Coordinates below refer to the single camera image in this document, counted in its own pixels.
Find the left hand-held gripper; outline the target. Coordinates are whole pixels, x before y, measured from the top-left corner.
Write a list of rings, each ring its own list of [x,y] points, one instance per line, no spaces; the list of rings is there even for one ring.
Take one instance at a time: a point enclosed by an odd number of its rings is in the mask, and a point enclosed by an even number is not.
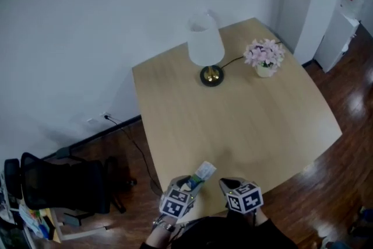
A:
[[[160,213],[172,218],[182,218],[193,207],[195,198],[203,186],[203,182],[191,182],[190,176],[178,176],[173,178],[168,191],[163,195],[160,204]],[[187,192],[179,189],[186,184]]]

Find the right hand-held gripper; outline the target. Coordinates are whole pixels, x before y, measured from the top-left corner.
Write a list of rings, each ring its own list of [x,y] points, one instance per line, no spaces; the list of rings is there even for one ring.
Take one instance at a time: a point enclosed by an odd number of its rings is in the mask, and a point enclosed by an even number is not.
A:
[[[263,205],[261,188],[243,178],[221,178],[219,187],[234,212],[249,213]]]

